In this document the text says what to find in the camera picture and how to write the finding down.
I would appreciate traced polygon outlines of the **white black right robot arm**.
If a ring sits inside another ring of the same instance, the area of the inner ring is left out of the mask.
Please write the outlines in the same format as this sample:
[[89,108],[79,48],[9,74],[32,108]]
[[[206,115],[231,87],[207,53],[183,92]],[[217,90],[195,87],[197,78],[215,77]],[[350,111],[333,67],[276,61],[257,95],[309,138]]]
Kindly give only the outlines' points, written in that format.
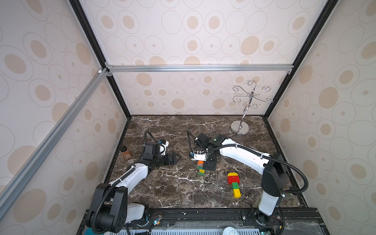
[[[193,134],[188,133],[187,135],[190,157],[196,161],[203,161],[204,170],[214,171],[218,158],[224,156],[249,166],[262,176],[260,184],[262,195],[258,205],[258,216],[270,217],[286,194],[299,195],[308,189],[309,183],[304,173],[297,167],[285,162],[279,153],[270,155],[259,152],[238,144],[221,134],[210,138],[201,133],[194,137],[196,147],[192,147],[191,137],[193,137]],[[302,188],[284,189],[289,178],[289,169],[301,176],[304,181]]]

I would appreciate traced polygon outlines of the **red long lego brick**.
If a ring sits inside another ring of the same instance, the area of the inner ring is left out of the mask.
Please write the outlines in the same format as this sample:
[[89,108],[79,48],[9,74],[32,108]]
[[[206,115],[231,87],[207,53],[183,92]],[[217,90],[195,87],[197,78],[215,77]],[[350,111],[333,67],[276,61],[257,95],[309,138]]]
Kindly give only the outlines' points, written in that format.
[[233,183],[240,183],[240,178],[238,175],[229,175],[227,176],[228,184],[231,185]]

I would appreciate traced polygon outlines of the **yellow square lego brick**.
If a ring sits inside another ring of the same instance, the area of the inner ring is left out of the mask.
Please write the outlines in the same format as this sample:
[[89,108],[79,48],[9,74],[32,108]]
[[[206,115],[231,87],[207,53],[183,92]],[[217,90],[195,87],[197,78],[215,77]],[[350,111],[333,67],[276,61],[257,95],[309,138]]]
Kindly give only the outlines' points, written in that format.
[[240,189],[233,189],[233,196],[234,198],[240,198],[241,197]]

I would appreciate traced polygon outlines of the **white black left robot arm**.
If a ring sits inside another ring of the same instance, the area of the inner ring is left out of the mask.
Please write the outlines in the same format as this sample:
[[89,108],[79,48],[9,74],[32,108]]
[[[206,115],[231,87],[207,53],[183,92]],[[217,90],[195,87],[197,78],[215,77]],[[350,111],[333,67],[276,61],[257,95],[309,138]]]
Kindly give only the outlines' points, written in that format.
[[155,168],[178,162],[175,152],[166,152],[168,145],[166,140],[145,143],[140,158],[122,176],[96,187],[86,219],[94,234],[118,233],[133,221],[149,223],[148,205],[129,204],[128,195]]

